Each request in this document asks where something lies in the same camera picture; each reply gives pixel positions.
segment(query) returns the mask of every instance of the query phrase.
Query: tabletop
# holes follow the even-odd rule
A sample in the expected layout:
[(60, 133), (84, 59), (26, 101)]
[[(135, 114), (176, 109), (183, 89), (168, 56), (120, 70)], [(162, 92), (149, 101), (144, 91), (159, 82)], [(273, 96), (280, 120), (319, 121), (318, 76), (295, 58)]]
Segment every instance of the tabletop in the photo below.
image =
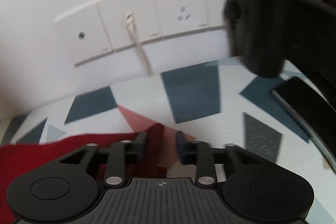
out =
[[(300, 126), (271, 97), (270, 90), (298, 76), (316, 87), (286, 61), (277, 78), (248, 71), (239, 57), (225, 58), (113, 84), (72, 96), (0, 122), (1, 145), (47, 143), (82, 133), (127, 133), (155, 122), (165, 125), (159, 162), (169, 177), (195, 176), (182, 166), (174, 133), (213, 147), (235, 143), (304, 177), (315, 200), (309, 224), (335, 224), (336, 174)], [(225, 180), (216, 166), (218, 181)]]

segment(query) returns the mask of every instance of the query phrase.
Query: ribbed gray panel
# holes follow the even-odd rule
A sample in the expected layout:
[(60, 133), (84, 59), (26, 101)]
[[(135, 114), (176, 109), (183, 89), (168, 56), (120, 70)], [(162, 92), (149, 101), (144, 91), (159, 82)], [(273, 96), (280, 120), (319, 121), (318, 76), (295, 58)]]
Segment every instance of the ribbed gray panel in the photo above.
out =
[[(105, 192), (99, 204), (68, 224), (251, 224), (234, 215), (214, 190), (190, 179), (133, 179)], [(29, 224), (19, 220), (17, 224)]]

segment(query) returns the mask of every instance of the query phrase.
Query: black phone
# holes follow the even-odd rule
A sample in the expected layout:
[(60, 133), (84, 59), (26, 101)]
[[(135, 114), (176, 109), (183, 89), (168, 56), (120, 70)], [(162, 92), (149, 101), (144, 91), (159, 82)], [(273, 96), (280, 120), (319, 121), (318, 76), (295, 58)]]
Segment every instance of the black phone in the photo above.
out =
[(275, 100), (305, 130), (336, 170), (336, 111), (299, 77), (271, 91)]

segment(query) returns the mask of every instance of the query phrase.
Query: red cloth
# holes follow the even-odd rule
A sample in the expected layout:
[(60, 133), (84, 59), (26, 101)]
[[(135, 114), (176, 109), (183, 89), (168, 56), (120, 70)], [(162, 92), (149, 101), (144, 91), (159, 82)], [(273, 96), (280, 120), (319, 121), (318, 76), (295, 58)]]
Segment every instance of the red cloth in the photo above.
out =
[[(159, 152), (164, 126), (156, 123), (149, 127), (145, 156), (142, 164), (127, 168), (127, 173), (138, 177), (166, 177), (167, 169), (157, 166), (156, 154)], [(14, 221), (11, 209), (7, 204), (6, 191), (9, 184), (30, 170), (54, 160), (87, 143), (97, 143), (101, 148), (109, 147), (111, 143), (121, 140), (133, 140), (137, 133), (130, 134), (83, 134), (64, 140), (38, 145), (21, 144), (0, 147), (0, 224), (10, 224)]]

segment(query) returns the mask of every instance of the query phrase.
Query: white cable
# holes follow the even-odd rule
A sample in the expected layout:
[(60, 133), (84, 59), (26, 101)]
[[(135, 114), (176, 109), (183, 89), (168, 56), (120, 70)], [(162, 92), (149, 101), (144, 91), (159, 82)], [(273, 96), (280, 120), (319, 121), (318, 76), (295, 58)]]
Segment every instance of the white cable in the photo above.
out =
[(130, 38), (132, 39), (133, 43), (136, 45), (136, 48), (138, 50), (138, 53), (139, 53), (139, 56), (140, 56), (140, 59), (143, 65), (145, 66), (149, 75), (154, 75), (151, 64), (148, 59), (148, 56), (143, 50), (142, 45), (139, 41), (139, 36), (138, 36), (137, 28), (135, 25), (134, 13), (129, 13), (125, 15), (124, 21), (125, 21), (125, 27), (127, 29), (127, 32)]

